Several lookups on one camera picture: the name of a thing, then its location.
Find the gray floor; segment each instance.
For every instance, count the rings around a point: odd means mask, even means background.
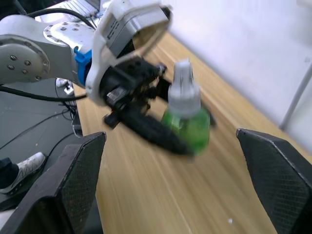
[[[8,87],[33,94],[56,97],[54,82],[54,79],[49,79],[38,83],[16,83]],[[62,90],[62,88],[58,88],[60,96],[64,96]],[[27,128],[49,116],[61,113],[64,109],[65,107],[59,106],[59,103],[33,100],[0,92],[0,147]],[[19,163],[37,152],[48,155],[60,139],[72,132],[71,121],[64,119],[62,115],[54,117],[0,150],[0,159],[9,157],[13,163]],[[78,138],[73,135],[60,143],[48,159],[44,170],[46,171],[55,163],[67,144],[77,141]],[[90,212],[86,229],[90,230],[88,233],[100,233],[101,225],[96,202]]]

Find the white bottle cap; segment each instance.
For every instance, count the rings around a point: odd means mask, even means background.
[[[174,82],[169,88],[170,112],[181,118],[190,118],[201,109],[200,87],[194,81],[189,59],[175,64]]]

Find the person's foot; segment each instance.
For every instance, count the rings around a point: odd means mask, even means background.
[[[0,189],[0,193],[8,194],[14,193],[21,185],[22,182],[29,176],[37,172],[44,164],[45,156],[43,153],[36,153],[27,160],[17,164],[19,167],[19,173],[14,182],[6,187],[5,189]]]

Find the textured black pad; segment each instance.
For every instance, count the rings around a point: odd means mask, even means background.
[[[0,234],[82,233],[95,197],[105,133],[68,145],[31,187]]]
[[[312,233],[312,165],[287,141],[237,130],[254,189],[278,234]]]

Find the spray bottle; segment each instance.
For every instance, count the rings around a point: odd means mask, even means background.
[[[209,143],[210,115],[201,106],[200,87],[194,81],[189,60],[175,64],[174,82],[169,88],[168,104],[162,122],[198,154]]]

